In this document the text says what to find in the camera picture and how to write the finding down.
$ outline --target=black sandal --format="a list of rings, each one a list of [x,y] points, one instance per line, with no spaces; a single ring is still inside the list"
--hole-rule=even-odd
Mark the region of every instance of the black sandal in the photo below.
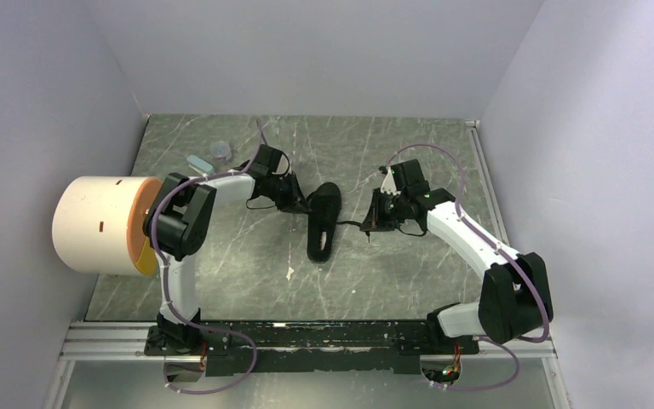
[[[307,215],[307,256],[313,262],[326,262],[342,210],[340,188],[331,181],[323,183],[307,196],[307,202],[311,209]]]

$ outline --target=clear container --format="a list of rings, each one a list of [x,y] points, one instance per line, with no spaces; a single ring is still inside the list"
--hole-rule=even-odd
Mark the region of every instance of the clear container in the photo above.
[[[211,144],[209,150],[212,157],[220,164],[228,164],[232,160],[232,147],[228,142],[218,141]]]

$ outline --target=blue object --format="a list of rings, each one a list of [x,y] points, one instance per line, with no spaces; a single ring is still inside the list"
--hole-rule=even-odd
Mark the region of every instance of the blue object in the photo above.
[[[214,166],[200,157],[189,155],[186,157],[186,161],[189,163],[189,167],[196,170],[199,174],[213,175],[215,173]]]

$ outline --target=white cylinder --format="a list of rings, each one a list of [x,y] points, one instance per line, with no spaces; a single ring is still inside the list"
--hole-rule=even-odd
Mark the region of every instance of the white cylinder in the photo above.
[[[141,226],[161,186],[156,177],[79,177],[56,206],[56,253],[81,273],[154,274],[157,259]]]

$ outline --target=white wall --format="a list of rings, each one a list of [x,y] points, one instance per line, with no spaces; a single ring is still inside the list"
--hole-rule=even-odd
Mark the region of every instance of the white wall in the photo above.
[[[575,408],[653,408],[654,0],[547,0],[480,133]]]
[[[478,118],[542,0],[88,0],[145,112]]]
[[[95,276],[56,256],[50,224],[80,175],[128,174],[143,121],[78,1],[0,1],[0,407],[41,407]]]

